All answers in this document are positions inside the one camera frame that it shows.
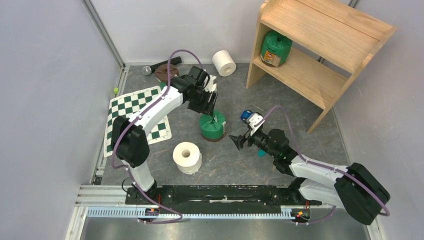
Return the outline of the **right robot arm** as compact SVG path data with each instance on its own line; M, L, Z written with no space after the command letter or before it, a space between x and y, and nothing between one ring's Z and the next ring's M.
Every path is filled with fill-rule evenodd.
M230 135L238 150L256 146L273 158L275 168L295 177L289 199L295 204L319 201L344 209L354 220L370 225L378 215L389 216L386 204L391 199L383 185L360 164L333 165L297 153L285 132L272 129L267 134L257 130Z

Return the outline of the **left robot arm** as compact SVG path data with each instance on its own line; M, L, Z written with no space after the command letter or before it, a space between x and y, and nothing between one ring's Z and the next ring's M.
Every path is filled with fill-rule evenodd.
M218 97L216 76L206 74L194 78L188 74L168 81L158 97L130 117L118 116L112 123L112 158L122 161L132 184L138 189L138 197L145 204L157 198L154 180L147 158L150 154L148 135L171 111L188 103L188 109L212 116Z

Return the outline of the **brown-topped green paper roll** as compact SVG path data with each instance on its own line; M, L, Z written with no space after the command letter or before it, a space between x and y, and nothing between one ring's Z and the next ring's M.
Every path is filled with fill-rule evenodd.
M179 70L175 65L170 64L169 67L170 67L169 73L170 73L171 79L174 78L175 76L179 76ZM168 84L167 74L168 74L168 66L166 63L160 65L154 72L154 76L159 81L159 86L161 89L163 89Z

